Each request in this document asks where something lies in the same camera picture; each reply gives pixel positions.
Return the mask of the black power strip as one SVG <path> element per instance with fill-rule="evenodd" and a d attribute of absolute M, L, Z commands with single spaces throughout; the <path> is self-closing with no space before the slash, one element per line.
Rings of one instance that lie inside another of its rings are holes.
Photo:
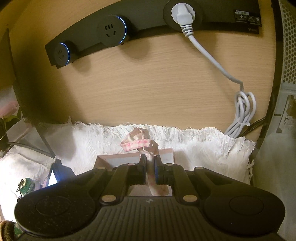
<path fill-rule="evenodd" d="M 64 67 L 93 52 L 139 38 L 152 28 L 181 31 L 171 16 L 179 1 L 118 1 L 102 8 L 57 35 L 45 45 L 52 66 Z M 194 30 L 258 34 L 262 26 L 258 1 L 185 1 L 193 8 Z"/>

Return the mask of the white textured tablecloth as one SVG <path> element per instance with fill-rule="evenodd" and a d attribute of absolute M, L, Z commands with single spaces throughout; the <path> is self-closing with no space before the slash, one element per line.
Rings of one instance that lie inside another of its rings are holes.
<path fill-rule="evenodd" d="M 216 128 L 181 130 L 153 125 L 103 126 L 99 124 L 48 124 L 42 134 L 30 130 L 18 146 L 1 156 L 1 219 L 15 220 L 17 185 L 24 178 L 44 184 L 53 159 L 42 154 L 52 150 L 75 174 L 91 170 L 97 157 L 112 154 L 154 155 L 169 151 L 169 162 L 192 170 L 202 166 L 249 183 L 249 156 L 255 143 L 231 138 Z"/>

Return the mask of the green lidded small jar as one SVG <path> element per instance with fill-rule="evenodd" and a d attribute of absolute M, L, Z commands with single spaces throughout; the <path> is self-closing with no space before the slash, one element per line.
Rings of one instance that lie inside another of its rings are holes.
<path fill-rule="evenodd" d="M 18 184 L 17 192 L 20 193 L 20 197 L 30 194 L 35 190 L 35 182 L 31 178 L 25 178 L 20 180 Z"/>

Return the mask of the pink cardboard box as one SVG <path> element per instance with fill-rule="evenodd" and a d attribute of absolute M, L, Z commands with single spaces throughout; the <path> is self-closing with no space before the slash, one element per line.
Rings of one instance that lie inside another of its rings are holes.
<path fill-rule="evenodd" d="M 159 150 L 159 155 L 161 157 L 162 163 L 167 164 L 175 163 L 174 150 L 173 148 L 161 149 Z M 124 154 L 115 155 L 100 155 L 97 156 L 94 168 L 105 167 L 108 171 L 112 171 L 115 167 L 122 164 L 136 163 L 140 161 L 139 152 L 131 152 Z M 128 196 L 152 196 L 148 184 L 145 185 L 132 185 L 128 189 Z"/>

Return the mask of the black television screen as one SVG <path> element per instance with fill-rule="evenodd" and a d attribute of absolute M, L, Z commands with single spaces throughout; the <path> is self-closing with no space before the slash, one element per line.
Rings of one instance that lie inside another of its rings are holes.
<path fill-rule="evenodd" d="M 40 132 L 36 114 L 28 109 L 28 100 L 24 94 L 16 74 L 9 29 L 6 29 L 1 38 L 1 151 L 6 152 L 12 146 L 21 146 L 55 158 L 56 155 Z M 21 141 L 30 130 L 37 131 L 43 142 L 41 149 L 28 141 Z"/>

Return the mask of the white perforated appliance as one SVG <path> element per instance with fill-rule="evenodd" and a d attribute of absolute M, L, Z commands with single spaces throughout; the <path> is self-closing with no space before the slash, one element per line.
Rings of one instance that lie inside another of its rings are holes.
<path fill-rule="evenodd" d="M 276 61 L 266 121 L 257 141 L 254 186 L 279 197 L 285 218 L 278 234 L 295 240 L 295 1 L 272 2 Z"/>

